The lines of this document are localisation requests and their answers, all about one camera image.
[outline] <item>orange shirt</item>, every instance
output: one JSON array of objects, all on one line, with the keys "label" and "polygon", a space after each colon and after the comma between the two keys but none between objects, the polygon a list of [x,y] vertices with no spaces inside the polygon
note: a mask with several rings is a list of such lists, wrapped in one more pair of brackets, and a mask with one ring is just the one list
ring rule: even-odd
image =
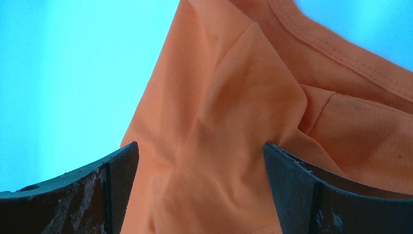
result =
[{"label": "orange shirt", "polygon": [[122,233],[280,234],[267,141],[413,194],[412,89],[292,0],[181,0],[122,142],[140,150]]}]

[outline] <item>dark hole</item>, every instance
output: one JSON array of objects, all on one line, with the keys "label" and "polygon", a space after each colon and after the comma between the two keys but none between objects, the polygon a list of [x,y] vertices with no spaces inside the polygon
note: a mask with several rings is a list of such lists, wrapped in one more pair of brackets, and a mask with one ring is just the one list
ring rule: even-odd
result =
[{"label": "dark hole", "polygon": [[32,185],[26,186],[26,187],[24,187],[24,188],[22,188],[22,189],[19,189],[19,190],[17,190],[16,192],[30,191],[30,190],[33,190],[33,189],[37,189],[38,187],[39,187],[39,186],[38,186],[37,184],[32,184]]}]

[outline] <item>scratched black surface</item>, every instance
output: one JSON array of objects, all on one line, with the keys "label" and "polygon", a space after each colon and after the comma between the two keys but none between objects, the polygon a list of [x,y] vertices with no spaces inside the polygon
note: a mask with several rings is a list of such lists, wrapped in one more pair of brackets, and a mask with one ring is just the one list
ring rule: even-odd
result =
[{"label": "scratched black surface", "polygon": [[119,233],[138,160],[138,147],[133,142],[56,178],[14,193],[1,192],[0,233]]}]

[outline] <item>light blue background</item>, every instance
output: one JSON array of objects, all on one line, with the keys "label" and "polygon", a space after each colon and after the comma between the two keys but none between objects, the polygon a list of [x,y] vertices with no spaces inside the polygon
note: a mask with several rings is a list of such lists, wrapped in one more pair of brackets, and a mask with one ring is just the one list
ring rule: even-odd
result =
[{"label": "light blue background", "polygon": [[[296,0],[353,43],[413,70],[408,0]],[[0,191],[119,147],[177,0],[0,1]]]}]

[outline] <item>stitching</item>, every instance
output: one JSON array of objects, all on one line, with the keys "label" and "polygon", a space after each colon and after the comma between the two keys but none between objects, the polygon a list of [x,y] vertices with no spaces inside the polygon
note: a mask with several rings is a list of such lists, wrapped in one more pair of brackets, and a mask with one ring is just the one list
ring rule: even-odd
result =
[{"label": "stitching", "polygon": [[[284,20],[283,20],[284,23],[287,23],[288,25],[293,26],[293,28],[292,28],[291,30],[293,30],[293,31],[294,31],[296,34],[298,34],[299,36],[303,37],[303,38],[304,38],[305,40],[307,40],[308,42],[313,43],[315,46],[318,47],[318,50],[319,50],[319,51],[320,51],[320,50],[323,51],[325,54],[333,57],[334,59],[340,61],[341,63],[346,64],[346,65],[349,66],[350,68],[353,68],[353,69],[355,69],[355,70],[359,70],[359,71],[363,72],[366,76],[368,76],[368,77],[371,78],[372,80],[374,80],[374,81],[376,81],[377,83],[380,83],[380,84],[382,84],[384,87],[386,87],[386,86],[385,86],[385,83],[384,83],[383,81],[374,78],[371,74],[369,74],[369,72],[361,69],[359,66],[357,66],[357,65],[355,65],[355,64],[353,64],[353,63],[349,64],[348,62],[345,62],[345,61],[344,61],[343,59],[341,59],[340,57],[337,57],[337,56],[334,55],[333,53],[327,51],[327,49],[324,48],[323,45],[320,45],[320,44],[318,43],[318,41],[322,42],[324,45],[326,45],[326,46],[328,47],[328,49],[332,50],[333,52],[336,52],[337,54],[341,55],[342,57],[347,58],[347,59],[350,60],[350,61],[357,62],[359,65],[361,65],[361,66],[369,69],[370,71],[373,71],[373,72],[375,72],[376,74],[378,74],[378,75],[386,78],[387,80],[389,80],[390,82],[392,82],[392,83],[400,86],[401,88],[405,88],[405,89],[407,89],[407,90],[409,90],[409,91],[412,90],[412,88],[400,84],[399,82],[397,82],[397,81],[395,81],[395,80],[387,77],[386,75],[384,75],[384,74],[382,74],[381,72],[377,71],[376,69],[374,69],[374,68],[366,65],[365,63],[361,62],[360,60],[355,59],[355,58],[352,58],[352,57],[349,57],[349,56],[343,54],[339,49],[333,47],[332,44],[330,44],[327,40],[325,40],[325,39],[323,39],[323,38],[319,38],[319,37],[317,37],[317,36],[315,36],[315,35],[312,35],[312,34],[306,32],[306,31],[304,31],[304,30],[301,30],[301,29],[298,27],[297,23],[294,22],[291,17],[289,17],[289,15],[287,14],[287,12],[285,11],[285,8],[282,7],[281,3],[278,4],[278,8],[280,8],[280,9],[282,10],[283,15],[285,16],[285,18],[284,18]],[[394,91],[396,91],[396,92],[398,92],[398,93],[401,93],[401,94],[407,96],[408,98],[413,98],[412,94],[406,93],[406,92],[404,92],[402,89],[397,89],[397,88],[395,88],[395,87],[387,87],[387,88],[390,89],[390,90],[394,90]]]}]

